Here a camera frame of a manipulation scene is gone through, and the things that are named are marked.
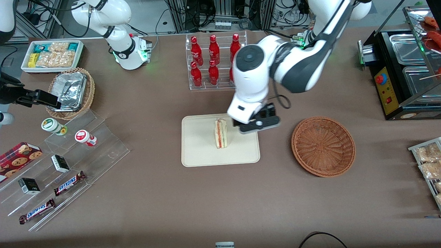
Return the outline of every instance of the red button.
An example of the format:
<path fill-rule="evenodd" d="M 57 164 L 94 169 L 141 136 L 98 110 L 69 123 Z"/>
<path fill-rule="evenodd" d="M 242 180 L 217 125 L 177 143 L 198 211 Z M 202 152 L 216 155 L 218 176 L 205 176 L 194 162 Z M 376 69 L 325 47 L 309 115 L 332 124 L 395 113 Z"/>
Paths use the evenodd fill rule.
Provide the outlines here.
<path fill-rule="evenodd" d="M 382 76 L 382 75 L 378 75 L 376 78 L 375 78 L 375 82 L 376 83 L 378 83 L 378 84 L 381 84 L 383 81 L 384 81 L 384 77 Z"/>

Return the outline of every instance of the cookie box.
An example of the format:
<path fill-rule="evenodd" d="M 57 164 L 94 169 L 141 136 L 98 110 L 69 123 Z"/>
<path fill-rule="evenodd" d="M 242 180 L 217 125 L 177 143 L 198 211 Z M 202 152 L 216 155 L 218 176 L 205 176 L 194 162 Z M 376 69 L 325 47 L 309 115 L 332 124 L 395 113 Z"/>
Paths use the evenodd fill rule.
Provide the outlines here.
<path fill-rule="evenodd" d="M 21 142 L 5 154 L 0 155 L 0 183 L 42 154 L 39 147 Z"/>
<path fill-rule="evenodd" d="M 29 62 L 29 58 L 31 57 L 31 54 L 34 53 L 35 47 L 38 45 L 42 45 L 42 44 L 48 44 L 51 42 L 68 42 L 68 43 L 77 43 L 77 49 L 75 51 L 75 56 L 74 56 L 74 61 L 72 62 L 72 66 L 71 67 L 55 67 L 55 68 L 39 68 L 39 67 L 29 67 L 28 66 L 28 62 Z M 23 59 L 23 63 L 22 63 L 22 70 L 33 74 L 33 73 L 58 73 L 61 71 L 67 71 L 69 69 L 75 69 L 77 68 L 78 62 L 80 61 L 80 57 L 81 57 L 81 52 L 83 49 L 83 43 L 79 40 L 46 40 L 46 41 L 33 41 L 29 44 L 29 48 L 26 52 L 25 58 Z"/>

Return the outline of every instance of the white jar with green lid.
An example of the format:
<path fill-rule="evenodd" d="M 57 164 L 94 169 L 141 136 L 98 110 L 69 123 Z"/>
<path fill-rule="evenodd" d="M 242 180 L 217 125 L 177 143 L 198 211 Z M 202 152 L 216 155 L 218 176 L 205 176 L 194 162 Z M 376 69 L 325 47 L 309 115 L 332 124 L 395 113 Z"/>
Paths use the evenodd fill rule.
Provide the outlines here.
<path fill-rule="evenodd" d="M 54 133 L 56 135 L 65 135 L 67 133 L 67 127 L 58 123 L 54 118 L 47 118 L 41 123 L 41 128 L 45 131 Z"/>

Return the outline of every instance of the snickers bar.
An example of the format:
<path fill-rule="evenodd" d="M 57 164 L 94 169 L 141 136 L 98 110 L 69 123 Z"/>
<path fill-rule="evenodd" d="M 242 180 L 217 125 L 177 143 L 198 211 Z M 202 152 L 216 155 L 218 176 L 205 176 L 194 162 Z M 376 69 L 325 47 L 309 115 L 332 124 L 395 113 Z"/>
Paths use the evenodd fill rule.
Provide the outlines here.
<path fill-rule="evenodd" d="M 20 219 L 19 219 L 20 225 L 23 225 L 24 223 L 30 221 L 35 216 L 41 215 L 43 212 L 45 212 L 46 210 L 51 209 L 51 208 L 55 208 L 54 199 L 50 199 L 48 202 L 46 202 L 45 204 L 32 210 L 31 212 L 20 216 Z"/>
<path fill-rule="evenodd" d="M 74 186 L 76 183 L 78 183 L 80 180 L 85 178 L 83 171 L 80 171 L 80 173 L 76 174 L 73 178 L 69 179 L 69 181 L 65 182 L 58 188 L 54 189 L 55 196 L 59 196 L 62 192 L 66 191 L 70 187 Z"/>

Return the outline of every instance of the aluminum foil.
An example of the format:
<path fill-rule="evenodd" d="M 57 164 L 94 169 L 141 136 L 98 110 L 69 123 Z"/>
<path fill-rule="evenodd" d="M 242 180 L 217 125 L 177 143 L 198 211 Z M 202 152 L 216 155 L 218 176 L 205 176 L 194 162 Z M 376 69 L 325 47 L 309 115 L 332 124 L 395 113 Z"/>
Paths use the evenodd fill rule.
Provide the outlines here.
<path fill-rule="evenodd" d="M 57 112 L 75 112 L 81 109 L 81 103 L 86 88 L 87 76 L 80 72 L 63 73 L 54 82 L 51 94 L 61 102 Z"/>

